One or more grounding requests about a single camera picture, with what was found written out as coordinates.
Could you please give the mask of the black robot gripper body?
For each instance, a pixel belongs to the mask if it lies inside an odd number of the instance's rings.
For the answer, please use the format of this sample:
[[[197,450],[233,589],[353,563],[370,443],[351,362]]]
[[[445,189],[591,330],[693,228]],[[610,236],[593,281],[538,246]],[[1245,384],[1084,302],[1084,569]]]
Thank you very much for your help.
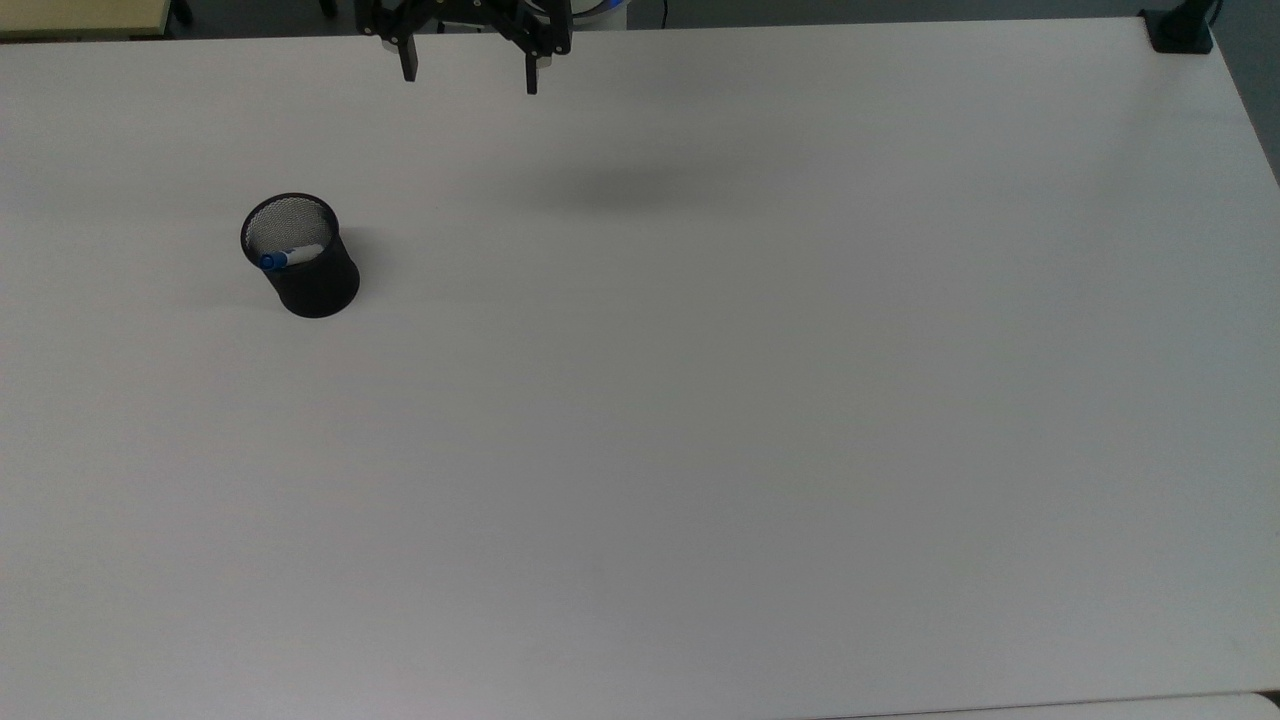
[[[357,1],[356,29],[410,55],[431,22],[494,29],[534,58],[567,55],[573,44],[570,1]]]

